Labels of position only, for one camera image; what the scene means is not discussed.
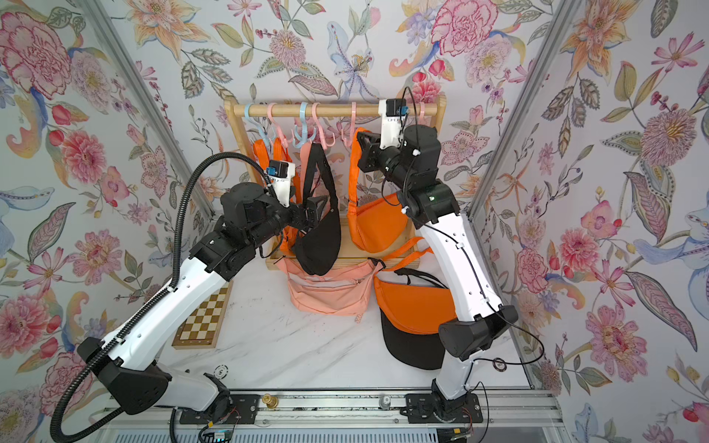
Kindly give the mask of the orange waist bag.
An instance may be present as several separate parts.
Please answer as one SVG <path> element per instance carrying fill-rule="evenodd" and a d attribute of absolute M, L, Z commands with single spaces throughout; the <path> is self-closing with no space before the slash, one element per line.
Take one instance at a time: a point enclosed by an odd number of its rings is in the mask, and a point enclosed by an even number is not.
<path fill-rule="evenodd" d="M 439 326 L 456 319 L 451 290 L 435 276 L 409 267 L 411 263 L 432 252 L 429 247 L 409 251 L 422 239 L 421 236 L 415 236 L 381 260 L 371 260 L 376 275 L 382 272 L 396 273 L 428 283 L 427 286 L 416 286 L 386 282 L 378 276 L 374 278 L 381 327 L 387 334 L 432 336 L 438 333 Z"/>
<path fill-rule="evenodd" d="M 380 253 L 388 249 L 405 231 L 407 218 L 401 212 L 396 195 L 391 194 L 367 204 L 360 204 L 358 198 L 358 162 L 363 157 L 363 150 L 357 136 L 361 133 L 371 135 L 363 127 L 358 127 L 353 135 L 348 175 L 347 221 L 353 243 L 369 253 Z"/>

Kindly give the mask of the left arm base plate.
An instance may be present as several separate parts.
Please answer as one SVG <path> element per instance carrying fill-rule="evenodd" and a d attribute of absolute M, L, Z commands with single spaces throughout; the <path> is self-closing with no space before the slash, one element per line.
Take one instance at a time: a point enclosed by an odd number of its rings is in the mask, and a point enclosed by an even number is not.
<path fill-rule="evenodd" d="M 206 411 L 184 410 L 178 422 L 183 426 L 253 425 L 259 403 L 258 394 L 231 394 L 229 399 L 219 397 Z"/>

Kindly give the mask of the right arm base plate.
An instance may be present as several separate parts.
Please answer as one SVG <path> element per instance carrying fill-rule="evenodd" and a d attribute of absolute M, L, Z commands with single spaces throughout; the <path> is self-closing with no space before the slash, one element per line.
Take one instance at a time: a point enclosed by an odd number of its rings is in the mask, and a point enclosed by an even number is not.
<path fill-rule="evenodd" d="M 400 414 L 409 424 L 482 424 L 485 421 L 477 396 L 470 392 L 455 400 L 433 392 L 409 393 L 404 396 Z"/>

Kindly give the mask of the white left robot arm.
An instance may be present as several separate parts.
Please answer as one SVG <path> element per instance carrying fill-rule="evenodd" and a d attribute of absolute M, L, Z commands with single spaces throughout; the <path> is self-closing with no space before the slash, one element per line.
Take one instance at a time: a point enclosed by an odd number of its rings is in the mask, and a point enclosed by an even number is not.
<path fill-rule="evenodd" d="M 256 183 L 234 186 L 221 203 L 223 216 L 190 250 L 179 277 L 166 284 L 164 294 L 153 295 L 118 332 L 79 347 L 82 358 L 97 358 L 93 374 L 127 415 L 153 406 L 224 415 L 231 393 L 221 380 L 161 365 L 157 354 L 202 302 L 256 258 L 262 245 L 286 227 L 315 227 L 337 207 L 325 196 L 281 202 Z"/>

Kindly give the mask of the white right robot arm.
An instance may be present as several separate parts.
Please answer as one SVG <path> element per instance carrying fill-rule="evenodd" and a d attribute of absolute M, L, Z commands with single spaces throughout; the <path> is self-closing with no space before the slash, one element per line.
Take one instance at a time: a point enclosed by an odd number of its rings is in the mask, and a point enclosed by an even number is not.
<path fill-rule="evenodd" d="M 421 232 L 452 291 L 456 318 L 442 325 L 446 350 L 431 396 L 439 415 L 463 407 L 474 365 L 518 320 L 487 280 L 469 241 L 471 228 L 452 190 L 438 179 L 441 144 L 435 128 L 414 125 L 400 138 L 386 140 L 369 131 L 357 134 L 357 167 L 379 171 L 398 188 L 397 198 Z"/>

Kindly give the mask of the black waist bag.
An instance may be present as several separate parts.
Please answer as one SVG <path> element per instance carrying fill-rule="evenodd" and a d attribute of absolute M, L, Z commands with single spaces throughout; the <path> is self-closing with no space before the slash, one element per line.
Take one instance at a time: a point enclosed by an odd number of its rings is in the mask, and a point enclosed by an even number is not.
<path fill-rule="evenodd" d="M 405 277 L 405 284 L 427 286 L 428 283 L 414 277 Z M 387 334 L 382 332 L 384 343 L 390 355 L 410 367 L 422 370 L 442 368 L 446 350 L 439 337 L 439 332 L 432 336 L 410 336 Z"/>
<path fill-rule="evenodd" d="M 305 226 L 298 229 L 293 251 L 304 272 L 324 276 L 338 258 L 342 229 L 332 169 L 319 143 L 310 145 L 302 197 Z"/>

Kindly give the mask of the pink waist bag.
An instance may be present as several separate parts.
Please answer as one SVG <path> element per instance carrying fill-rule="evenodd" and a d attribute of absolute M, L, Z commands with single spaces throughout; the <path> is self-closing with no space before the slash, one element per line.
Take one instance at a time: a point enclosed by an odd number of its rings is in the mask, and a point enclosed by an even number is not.
<path fill-rule="evenodd" d="M 368 258 L 354 266 L 310 275 L 299 263 L 282 258 L 276 266 L 287 280 L 292 304 L 311 314 L 353 317 L 360 322 L 369 307 L 374 278 L 385 269 L 381 260 Z"/>

